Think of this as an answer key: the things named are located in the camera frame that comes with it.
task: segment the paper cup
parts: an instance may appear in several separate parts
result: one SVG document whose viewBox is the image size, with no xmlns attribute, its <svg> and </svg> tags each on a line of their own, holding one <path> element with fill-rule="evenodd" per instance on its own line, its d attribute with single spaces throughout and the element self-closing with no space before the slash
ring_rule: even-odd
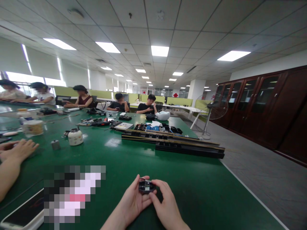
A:
<svg viewBox="0 0 307 230">
<path fill-rule="evenodd" d="M 23 131 L 26 135 L 37 136 L 44 133 L 43 121 L 30 120 L 23 123 Z"/>
</svg>

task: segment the man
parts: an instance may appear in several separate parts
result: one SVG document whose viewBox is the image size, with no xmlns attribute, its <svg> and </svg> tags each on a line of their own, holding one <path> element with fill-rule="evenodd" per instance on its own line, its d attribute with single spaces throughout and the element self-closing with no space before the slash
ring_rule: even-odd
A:
<svg viewBox="0 0 307 230">
<path fill-rule="evenodd" d="M 112 102 L 107 110 L 117 111 L 117 112 L 129 112 L 130 103 L 124 101 L 124 97 L 121 93 L 115 94 L 116 102 Z"/>
<path fill-rule="evenodd" d="M 137 113 L 156 114 L 158 111 L 156 108 L 156 103 L 154 102 L 155 100 L 156 100 L 156 97 L 152 94 L 149 94 L 147 98 L 147 103 L 139 104 Z"/>
</svg>

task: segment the dark wooden cabinet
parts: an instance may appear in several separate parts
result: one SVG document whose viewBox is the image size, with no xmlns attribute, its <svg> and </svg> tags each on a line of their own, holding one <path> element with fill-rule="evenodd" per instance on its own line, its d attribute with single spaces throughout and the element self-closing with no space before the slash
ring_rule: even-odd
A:
<svg viewBox="0 0 307 230">
<path fill-rule="evenodd" d="M 307 66 L 221 83 L 216 100 L 228 111 L 213 122 L 307 166 Z"/>
</svg>

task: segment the white t-shirt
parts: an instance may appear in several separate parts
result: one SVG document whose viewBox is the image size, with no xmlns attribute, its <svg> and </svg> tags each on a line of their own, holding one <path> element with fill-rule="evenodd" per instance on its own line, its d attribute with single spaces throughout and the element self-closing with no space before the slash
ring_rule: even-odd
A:
<svg viewBox="0 0 307 230">
<path fill-rule="evenodd" d="M 55 105 L 55 96 L 54 96 L 54 94 L 52 94 L 52 93 L 35 94 L 34 97 L 37 97 L 37 99 L 38 99 L 39 101 L 43 101 L 43 100 L 47 99 L 48 97 L 53 97 L 53 99 L 52 99 L 50 102 L 46 103 L 46 104 Z"/>
<path fill-rule="evenodd" d="M 26 95 L 19 89 L 12 89 L 11 91 L 5 90 L 0 93 L 0 97 L 3 98 L 16 98 L 16 99 L 25 99 Z"/>
</svg>

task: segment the person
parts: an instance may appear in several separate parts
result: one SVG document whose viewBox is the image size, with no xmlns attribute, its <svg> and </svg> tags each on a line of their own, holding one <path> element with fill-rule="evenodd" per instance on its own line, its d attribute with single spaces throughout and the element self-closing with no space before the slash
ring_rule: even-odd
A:
<svg viewBox="0 0 307 230">
<path fill-rule="evenodd" d="M 163 201 L 160 203 L 156 196 L 157 190 L 149 194 L 141 194 L 138 190 L 139 181 L 140 175 L 137 175 L 100 230 L 126 229 L 151 203 L 153 203 L 158 218 L 167 230 L 190 230 L 180 215 L 174 194 L 168 183 L 161 180 L 152 180 L 152 183 L 160 188 L 163 195 Z"/>
<path fill-rule="evenodd" d="M 29 157 L 39 144 L 35 144 L 32 140 L 24 140 L 8 142 L 0 144 L 0 202 L 3 201 L 5 195 L 15 183 L 19 173 L 20 165 Z"/>
<path fill-rule="evenodd" d="M 63 101 L 66 102 L 66 105 L 64 105 L 64 108 L 88 108 L 92 107 L 93 105 L 93 98 L 92 96 L 88 95 L 87 89 L 83 85 L 76 85 L 73 87 L 75 91 L 77 91 L 79 97 L 75 104 L 69 102 L 69 101 Z"/>
<path fill-rule="evenodd" d="M 27 103 L 45 103 L 55 105 L 54 94 L 49 92 L 49 87 L 41 82 L 33 82 L 29 87 L 34 88 L 38 93 L 33 97 L 25 100 L 13 100 L 13 102 L 27 102 Z"/>
<path fill-rule="evenodd" d="M 156 114 L 158 111 L 156 108 L 155 100 L 156 100 L 155 95 L 149 94 L 147 98 L 147 103 L 139 104 L 137 113 Z"/>
<path fill-rule="evenodd" d="M 124 96 L 122 93 L 115 94 L 116 102 L 112 102 L 107 110 L 117 111 L 117 112 L 129 112 L 130 103 L 124 101 Z"/>
<path fill-rule="evenodd" d="M 5 91 L 0 93 L 0 100 L 1 101 L 10 101 L 15 99 L 26 99 L 26 95 L 19 90 L 20 87 L 16 85 L 14 82 L 3 79 L 0 80 L 0 85 L 2 86 Z"/>
</svg>

